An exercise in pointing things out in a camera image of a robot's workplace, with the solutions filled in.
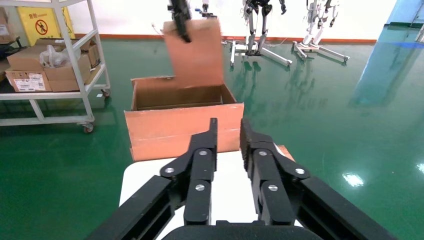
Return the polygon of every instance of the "white table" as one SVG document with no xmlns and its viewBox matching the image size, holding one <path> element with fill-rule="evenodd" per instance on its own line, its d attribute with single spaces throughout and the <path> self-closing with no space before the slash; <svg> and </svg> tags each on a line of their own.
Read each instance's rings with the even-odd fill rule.
<svg viewBox="0 0 424 240">
<path fill-rule="evenodd" d="M 139 161 L 131 164 L 123 174 L 119 205 L 121 206 L 153 175 L 175 158 Z M 230 223 L 251 223 L 258 219 L 252 195 L 251 181 L 243 167 L 240 151 L 218 153 L 216 172 L 211 190 L 211 222 L 227 220 Z M 165 237 L 172 230 L 184 226 L 184 207 L 175 211 L 175 216 L 158 236 Z"/>
</svg>

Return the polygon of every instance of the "robot leg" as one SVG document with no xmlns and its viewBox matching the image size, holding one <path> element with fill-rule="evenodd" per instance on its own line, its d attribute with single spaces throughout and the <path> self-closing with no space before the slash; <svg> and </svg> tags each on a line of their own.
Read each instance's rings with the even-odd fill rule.
<svg viewBox="0 0 424 240">
<path fill-rule="evenodd" d="M 273 10 L 272 5 L 266 5 L 262 7 L 262 35 L 259 38 L 259 43 L 257 45 L 257 51 L 255 55 L 261 55 L 261 50 L 264 47 L 265 40 L 267 39 L 268 34 L 268 21 L 267 16 Z"/>
<path fill-rule="evenodd" d="M 246 55 L 252 55 L 253 51 L 253 44 L 255 43 L 255 35 L 256 35 L 256 23 L 258 22 L 258 13 L 259 13 L 259 7 L 249 7 L 247 9 L 249 14 L 249 30 L 250 30 L 250 36 L 248 39 L 248 45 L 247 45 L 247 52 Z"/>
<path fill-rule="evenodd" d="M 318 44 L 320 43 L 321 39 L 323 39 L 323 32 L 326 27 L 324 25 L 321 26 L 318 33 L 313 38 L 312 43 L 310 44 L 312 47 L 318 47 Z"/>
<path fill-rule="evenodd" d="M 321 41 L 321 39 L 323 39 L 323 33 L 324 33 L 324 30 L 325 30 L 325 28 L 326 28 L 326 24 L 327 24 L 327 17 L 324 17 L 323 19 L 322 19 L 322 24 L 321 25 L 319 25 L 319 31 L 318 31 L 318 33 L 313 37 L 313 41 L 312 41 L 312 43 L 310 44 L 312 47 L 318 47 L 318 44 L 320 43 L 320 41 Z"/>
<path fill-rule="evenodd" d="M 306 29 L 308 31 L 307 35 L 305 36 L 305 38 L 302 40 L 302 42 L 299 43 L 299 45 L 301 45 L 302 47 L 307 48 L 309 43 L 311 43 L 312 38 L 315 35 L 315 27 L 316 23 L 315 21 L 311 22 L 309 24 L 309 27 Z"/>
</svg>

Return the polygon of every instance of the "caster wheel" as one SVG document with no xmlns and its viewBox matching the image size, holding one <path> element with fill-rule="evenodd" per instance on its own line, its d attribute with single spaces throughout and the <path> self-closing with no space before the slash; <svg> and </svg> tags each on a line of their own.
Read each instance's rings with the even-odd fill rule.
<svg viewBox="0 0 424 240">
<path fill-rule="evenodd" d="M 110 89 L 102 89 L 101 93 L 103 94 L 103 97 L 109 98 L 111 96 L 111 90 Z"/>
<path fill-rule="evenodd" d="M 84 133 L 91 134 L 94 131 L 94 124 L 92 122 L 84 125 Z"/>
</svg>

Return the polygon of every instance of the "cardboard box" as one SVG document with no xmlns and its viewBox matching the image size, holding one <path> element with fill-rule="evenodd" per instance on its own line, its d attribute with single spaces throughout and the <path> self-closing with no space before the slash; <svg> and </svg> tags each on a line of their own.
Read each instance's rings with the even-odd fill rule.
<svg viewBox="0 0 424 240">
<path fill-rule="evenodd" d="M 9 62 L 6 59 L 0 61 L 0 82 L 6 79 L 6 70 L 10 67 Z"/>
<path fill-rule="evenodd" d="M 75 44 L 77 41 L 78 39 L 71 39 L 72 44 Z M 61 50 L 64 50 L 66 48 L 65 40 L 63 38 L 40 38 L 35 42 L 35 45 L 52 45 L 55 47 L 60 47 Z M 80 47 L 80 49 L 82 54 L 88 55 L 88 59 L 90 60 L 92 68 L 99 64 L 100 57 L 96 42 L 94 42 L 93 40 L 89 40 L 84 43 Z"/>
<path fill-rule="evenodd" d="M 90 60 L 86 54 L 82 54 L 78 60 L 79 71 L 84 82 L 90 78 Z M 62 67 L 44 68 L 45 75 L 53 92 L 79 91 L 77 78 L 71 64 Z"/>
<path fill-rule="evenodd" d="M 0 44 L 14 42 L 16 35 L 11 25 L 9 25 L 8 15 L 4 7 L 0 7 Z"/>
<path fill-rule="evenodd" d="M 9 68 L 6 76 L 17 93 L 52 91 L 44 71 L 15 71 Z"/>
<path fill-rule="evenodd" d="M 8 56 L 7 60 L 15 71 L 43 71 L 44 66 L 40 63 L 40 53 L 46 50 L 45 45 L 34 45 Z"/>
<path fill-rule="evenodd" d="M 194 134 L 218 118 L 218 151 L 236 151 L 244 104 L 224 83 L 221 31 L 217 19 L 187 21 L 190 44 L 181 40 L 173 22 L 164 38 L 174 77 L 132 79 L 131 111 L 125 119 L 134 161 L 178 157 Z"/>
<path fill-rule="evenodd" d="M 99 49 L 97 48 L 96 42 L 90 40 L 89 46 L 87 48 L 81 47 L 81 51 L 88 55 L 92 68 L 100 63 Z"/>
</svg>

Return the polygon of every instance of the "orange baseboard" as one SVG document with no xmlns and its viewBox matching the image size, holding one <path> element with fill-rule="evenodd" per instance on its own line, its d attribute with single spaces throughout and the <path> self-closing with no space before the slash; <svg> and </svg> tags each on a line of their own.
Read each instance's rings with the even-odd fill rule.
<svg viewBox="0 0 424 240">
<path fill-rule="evenodd" d="M 75 33 L 76 38 L 84 37 L 84 33 Z M 100 34 L 103 39 L 162 39 L 162 35 L 142 35 L 142 34 Z M 244 36 L 222 36 L 223 40 L 244 40 Z M 271 42 L 282 42 L 282 41 L 302 41 L 300 37 L 267 37 L 267 41 Z M 326 43 L 357 43 L 357 44 L 375 44 L 376 39 L 336 39 L 336 38 L 325 38 L 321 40 Z"/>
</svg>

